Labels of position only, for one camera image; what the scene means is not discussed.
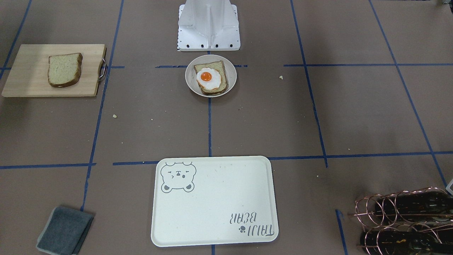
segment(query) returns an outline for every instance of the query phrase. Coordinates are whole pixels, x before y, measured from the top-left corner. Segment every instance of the fried egg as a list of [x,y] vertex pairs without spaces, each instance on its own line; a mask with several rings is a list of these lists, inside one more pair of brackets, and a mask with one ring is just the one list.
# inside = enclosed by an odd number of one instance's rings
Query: fried egg
[[197,73],[197,81],[204,89],[218,89],[222,79],[217,70],[204,67]]

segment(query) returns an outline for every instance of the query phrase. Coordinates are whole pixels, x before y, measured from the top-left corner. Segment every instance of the blue tape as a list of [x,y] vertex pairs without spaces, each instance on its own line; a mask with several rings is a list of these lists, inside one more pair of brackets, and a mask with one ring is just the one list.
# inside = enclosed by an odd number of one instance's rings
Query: blue tape
[[16,45],[17,39],[19,38],[19,34],[20,34],[21,30],[22,30],[22,27],[24,26],[25,19],[27,18],[27,15],[28,15],[28,11],[30,10],[31,1],[32,0],[29,0],[29,3],[27,5],[27,9],[25,9],[24,17],[22,18],[22,21],[20,22],[19,29],[17,29],[16,36],[14,37],[14,40],[13,40],[13,43],[11,45],[10,51],[8,52],[8,56],[6,57],[5,63],[3,64],[3,69],[0,71],[0,79],[3,77],[3,73],[5,72],[5,70],[7,70],[7,69],[5,69],[6,65],[8,64],[8,62],[9,62],[9,60],[11,58],[11,54],[13,53],[14,46]]
[[440,169],[439,163],[437,162],[437,158],[436,158],[436,156],[435,156],[435,154],[433,152],[433,149],[431,147],[431,143],[429,142],[428,136],[426,135],[426,132],[425,132],[425,130],[423,128],[423,124],[421,122],[419,114],[417,113],[417,109],[415,108],[415,104],[412,101],[412,98],[410,96],[409,89],[407,88],[406,82],[404,81],[403,74],[401,73],[401,70],[400,70],[400,67],[398,66],[398,63],[397,63],[396,58],[395,58],[395,55],[393,54],[392,48],[390,47],[389,40],[387,39],[387,36],[386,36],[386,34],[384,32],[384,29],[382,28],[381,22],[379,21],[379,17],[377,16],[377,13],[376,13],[376,10],[374,9],[373,3],[371,2],[371,0],[368,0],[368,2],[370,3],[371,9],[373,10],[373,13],[374,13],[374,16],[376,17],[377,23],[379,25],[379,28],[381,29],[382,35],[384,36],[384,39],[385,39],[386,44],[387,44],[387,47],[389,48],[390,55],[392,56],[393,62],[395,64],[396,70],[398,71],[398,74],[400,76],[401,82],[403,83],[403,86],[404,86],[404,89],[406,91],[407,97],[409,98],[410,105],[412,106],[412,109],[413,109],[413,111],[415,113],[415,116],[417,118],[417,122],[420,125],[420,129],[422,130],[422,133],[423,133],[423,136],[425,138],[426,144],[428,145],[429,151],[431,152],[431,156],[433,157],[434,163],[435,163],[435,165],[437,167],[437,171],[439,172],[440,178],[442,179],[442,182],[443,182],[444,186],[446,186],[447,182],[445,181],[445,177],[443,176],[442,170]]
[[436,155],[453,154],[453,152],[452,151],[450,151],[450,152],[434,152],[434,154],[436,154]]
[[335,214],[337,215],[338,228],[340,229],[341,242],[343,243],[344,255],[347,255],[346,241],[344,239],[343,225],[341,223],[341,219],[344,219],[343,214],[338,209],[335,210]]
[[155,68],[187,68],[186,65],[160,65]]
[[212,134],[211,134],[211,113],[212,113],[212,107],[211,107],[211,98],[208,98],[207,102],[207,119],[208,119],[208,148],[209,148],[209,156],[212,157]]
[[[395,64],[306,64],[306,66],[394,66]],[[432,64],[398,64],[399,66],[451,66],[453,63],[432,63]],[[284,64],[284,67],[303,67],[303,64]]]
[[267,159],[269,160],[316,159],[316,158],[324,158],[324,156],[318,155],[318,156],[267,157]]
[[[118,21],[116,23],[115,36],[113,38],[112,50],[110,53],[109,66],[112,65],[113,55],[115,53],[116,38],[118,37],[118,30],[120,29],[120,22],[121,22],[121,15],[123,13],[123,6],[124,6],[124,0],[121,0],[120,12],[118,14]],[[101,105],[99,107],[99,114],[97,116],[96,131],[94,132],[93,147],[92,147],[91,155],[90,155],[90,163],[93,162],[94,151],[96,150],[97,135],[99,133],[99,126],[101,125],[102,108],[104,107],[104,100],[106,99],[106,91],[107,91],[107,85],[109,83],[110,71],[111,71],[111,68],[109,68],[107,70],[107,78],[106,78],[106,82],[104,84],[104,91],[102,92]],[[85,207],[85,201],[86,201],[87,192],[88,192],[88,179],[90,179],[91,167],[92,167],[91,165],[88,166],[87,178],[85,179],[85,188],[83,191],[83,203],[82,203],[82,206],[80,207],[80,211],[83,211],[83,209]]]
[[395,157],[395,156],[419,156],[419,155],[431,155],[431,152],[401,152],[401,153],[372,153],[372,154],[350,154],[350,155],[327,155],[327,158]]
[[87,166],[90,166],[90,165],[91,165],[91,166],[94,166],[94,165],[96,165],[96,163],[0,166],[0,169],[54,168],[54,167],[87,167]]
[[305,61],[304,48],[302,46],[302,40],[300,38],[299,26],[297,25],[296,12],[294,11],[294,3],[293,3],[293,0],[290,0],[290,2],[291,2],[291,10],[293,11],[294,24],[296,26],[297,38],[299,39],[300,53],[302,55],[302,61],[304,63],[305,76],[307,77],[308,90],[310,91],[310,98],[311,98],[312,104],[313,104],[314,118],[316,119],[316,124],[318,125],[319,140],[321,142],[321,148],[323,151],[324,163],[326,164],[326,168],[327,168],[328,163],[327,163],[327,157],[326,157],[326,149],[324,147],[323,134],[321,133],[321,126],[319,125],[318,113],[316,111],[316,104],[315,104],[314,97],[313,97],[313,90],[312,90],[311,83],[310,83],[310,77],[308,75],[307,62]]
[[[434,152],[434,154],[453,154],[453,151],[445,152]],[[401,152],[401,153],[370,153],[370,154],[349,154],[349,155],[326,155],[327,158],[350,158],[350,157],[401,157],[401,156],[422,156],[431,155],[431,152]],[[288,156],[288,157],[267,157],[269,160],[300,160],[300,159],[323,159],[324,155],[313,155],[313,156]],[[157,164],[159,161],[136,161],[136,162],[115,162],[113,166],[123,165],[146,165],[146,164]]]
[[135,161],[135,162],[115,162],[114,166],[130,166],[130,165],[155,165],[159,161]]

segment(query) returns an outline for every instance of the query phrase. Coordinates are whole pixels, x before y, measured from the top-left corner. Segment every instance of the dark bottle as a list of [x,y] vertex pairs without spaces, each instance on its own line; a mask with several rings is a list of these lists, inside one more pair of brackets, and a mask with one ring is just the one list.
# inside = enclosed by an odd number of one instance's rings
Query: dark bottle
[[[397,221],[420,222],[453,219],[453,198],[441,191],[400,195],[380,199],[377,203],[382,206],[387,219],[390,221],[395,220],[395,207],[400,215],[397,217]],[[379,217],[382,215],[382,209],[377,203],[375,215]]]
[[360,244],[363,250],[371,255],[380,255],[381,252],[384,255],[453,254],[453,245],[440,244],[432,235],[419,232],[363,232]]
[[453,230],[439,230],[436,232],[439,239],[442,241],[443,244],[451,244],[453,245]]

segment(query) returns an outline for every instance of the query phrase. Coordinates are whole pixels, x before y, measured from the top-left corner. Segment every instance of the folded towel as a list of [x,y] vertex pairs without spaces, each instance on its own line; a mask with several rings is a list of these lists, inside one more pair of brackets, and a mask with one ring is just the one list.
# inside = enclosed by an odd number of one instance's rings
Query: folded towel
[[52,255],[75,255],[79,253],[92,221],[91,214],[55,207],[39,235],[36,248]]

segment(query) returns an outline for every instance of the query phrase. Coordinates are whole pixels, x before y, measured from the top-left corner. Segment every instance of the bear illustration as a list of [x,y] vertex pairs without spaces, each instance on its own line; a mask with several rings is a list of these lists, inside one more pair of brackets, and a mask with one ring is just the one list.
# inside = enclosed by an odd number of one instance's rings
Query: bear illustration
[[185,192],[191,192],[194,189],[193,177],[197,173],[196,167],[190,163],[173,163],[165,164],[160,169],[164,183],[162,184],[162,191],[169,193],[173,189],[184,189]]

